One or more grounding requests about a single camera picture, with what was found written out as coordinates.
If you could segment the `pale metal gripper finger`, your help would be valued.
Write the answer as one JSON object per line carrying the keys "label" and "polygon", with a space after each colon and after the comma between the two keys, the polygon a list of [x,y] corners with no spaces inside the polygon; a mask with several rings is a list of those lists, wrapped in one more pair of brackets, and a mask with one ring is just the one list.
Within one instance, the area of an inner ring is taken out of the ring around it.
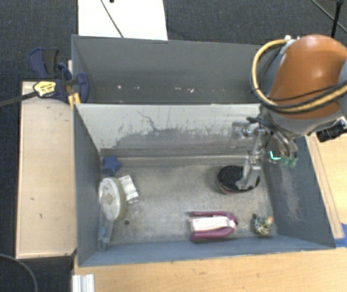
{"label": "pale metal gripper finger", "polygon": [[250,188],[254,189],[261,179],[261,163],[254,162],[250,165]]}
{"label": "pale metal gripper finger", "polygon": [[236,180],[235,185],[238,190],[252,190],[253,184],[252,184],[252,176],[251,176],[251,163],[247,159],[243,165],[239,165],[239,168],[241,170],[241,177]]}

